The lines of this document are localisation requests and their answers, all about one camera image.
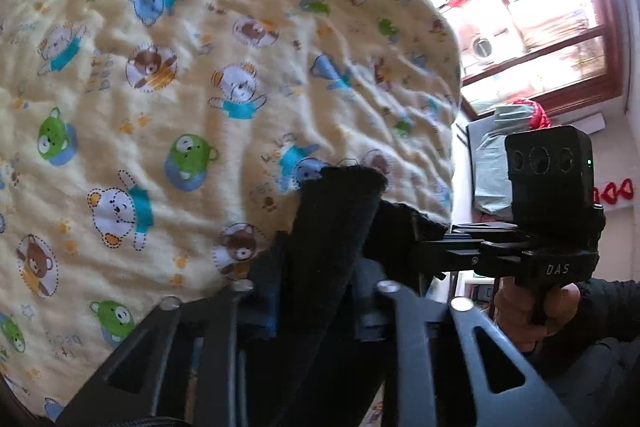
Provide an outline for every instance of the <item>window frame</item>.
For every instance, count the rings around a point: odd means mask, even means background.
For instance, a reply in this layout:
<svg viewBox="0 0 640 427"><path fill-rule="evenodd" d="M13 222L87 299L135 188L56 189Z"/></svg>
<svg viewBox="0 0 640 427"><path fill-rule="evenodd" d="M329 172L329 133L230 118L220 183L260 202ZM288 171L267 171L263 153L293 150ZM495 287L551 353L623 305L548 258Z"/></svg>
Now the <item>window frame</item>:
<svg viewBox="0 0 640 427"><path fill-rule="evenodd" d="M624 11L616 5L614 0L593 0L593 3L598 21L597 26L588 28L561 41L553 42L521 57L496 64L481 73L466 76L462 79L462 85L468 86L478 80L492 76L492 74L506 71L518 64L529 62L565 47L600 36L604 41L605 73L559 87L558 89L545 91L531 98L536 102L540 102L549 116L555 116L620 96L623 92L622 47L620 45L620 28L615 21L618 20L617 18L624 16ZM485 118L494 113L492 109L478 114L464 96L462 96L462 110L471 120Z"/></svg>

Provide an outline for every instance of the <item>bed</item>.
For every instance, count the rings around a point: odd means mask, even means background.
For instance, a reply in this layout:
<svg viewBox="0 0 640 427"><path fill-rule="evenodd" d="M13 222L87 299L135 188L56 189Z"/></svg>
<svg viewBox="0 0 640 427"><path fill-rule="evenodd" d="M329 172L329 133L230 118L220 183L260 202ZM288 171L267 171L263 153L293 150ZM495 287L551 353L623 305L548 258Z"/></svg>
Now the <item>bed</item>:
<svg viewBox="0 0 640 427"><path fill-rule="evenodd" d="M427 0L2 0L4 379L55 419L164 296L245 277L324 166L448 223L459 101Z"/></svg>

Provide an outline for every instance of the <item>finger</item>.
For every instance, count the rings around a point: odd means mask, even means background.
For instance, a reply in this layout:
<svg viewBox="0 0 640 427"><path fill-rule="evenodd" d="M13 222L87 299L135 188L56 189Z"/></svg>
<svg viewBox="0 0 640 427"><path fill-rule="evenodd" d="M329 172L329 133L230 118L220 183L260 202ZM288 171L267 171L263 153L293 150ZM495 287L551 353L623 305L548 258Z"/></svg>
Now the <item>finger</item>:
<svg viewBox="0 0 640 427"><path fill-rule="evenodd" d="M574 318L580 303L580 290L575 284L563 288L553 288L545 296L545 313L547 317L565 320Z"/></svg>
<svg viewBox="0 0 640 427"><path fill-rule="evenodd" d="M511 303L512 306L529 312L533 309L536 302L533 293L529 290L516 286L515 279L513 277L505 277L502 279L502 288L504 291L504 297Z"/></svg>
<svg viewBox="0 0 640 427"><path fill-rule="evenodd" d="M516 306L513 306L507 300L507 297L501 289L495 294L494 303L495 308L500 312L500 317L507 318L507 320L517 326L527 326L529 324L529 312L522 311Z"/></svg>
<svg viewBox="0 0 640 427"><path fill-rule="evenodd" d="M580 290L575 284L554 288L545 298L547 336L554 335L575 317L580 303Z"/></svg>
<svg viewBox="0 0 640 427"><path fill-rule="evenodd" d="M536 348L536 343L528 343L528 344L513 344L516 346L521 353L530 353Z"/></svg>
<svg viewBox="0 0 640 427"><path fill-rule="evenodd" d="M546 337L546 327L544 326L529 325L523 327L502 318L498 322L498 327L514 344L535 344Z"/></svg>

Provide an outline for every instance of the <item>bolt head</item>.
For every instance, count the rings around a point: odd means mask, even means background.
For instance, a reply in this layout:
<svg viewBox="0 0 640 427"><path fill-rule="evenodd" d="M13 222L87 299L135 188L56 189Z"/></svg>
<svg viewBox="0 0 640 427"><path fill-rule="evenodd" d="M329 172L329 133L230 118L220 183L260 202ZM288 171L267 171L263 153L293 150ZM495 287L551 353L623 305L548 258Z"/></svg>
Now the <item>bolt head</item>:
<svg viewBox="0 0 640 427"><path fill-rule="evenodd" d="M254 289L254 282L249 279L239 279L231 283L234 292L250 292Z"/></svg>
<svg viewBox="0 0 640 427"><path fill-rule="evenodd" d="M170 295L170 296L165 297L164 299L162 299L160 301L160 305L159 306L160 306L161 310L169 312L171 310L177 310L180 307L180 304L182 304L182 301L180 301L180 299Z"/></svg>
<svg viewBox="0 0 640 427"><path fill-rule="evenodd" d="M468 312L474 308L474 302L466 297L456 297L451 299L449 306L457 312Z"/></svg>
<svg viewBox="0 0 640 427"><path fill-rule="evenodd" d="M376 288L380 293L396 293L399 291L400 285L396 281L384 280L378 281Z"/></svg>

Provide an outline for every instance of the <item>camera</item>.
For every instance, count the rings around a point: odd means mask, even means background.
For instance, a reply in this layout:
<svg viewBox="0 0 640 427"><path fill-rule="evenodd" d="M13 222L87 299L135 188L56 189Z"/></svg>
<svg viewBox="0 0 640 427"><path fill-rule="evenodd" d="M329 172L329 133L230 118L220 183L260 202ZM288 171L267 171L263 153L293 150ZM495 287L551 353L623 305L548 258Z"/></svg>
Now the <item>camera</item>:
<svg viewBox="0 0 640 427"><path fill-rule="evenodd" d="M593 203L591 139L571 125L521 132L505 140L513 222L576 247L594 247L604 228Z"/></svg>

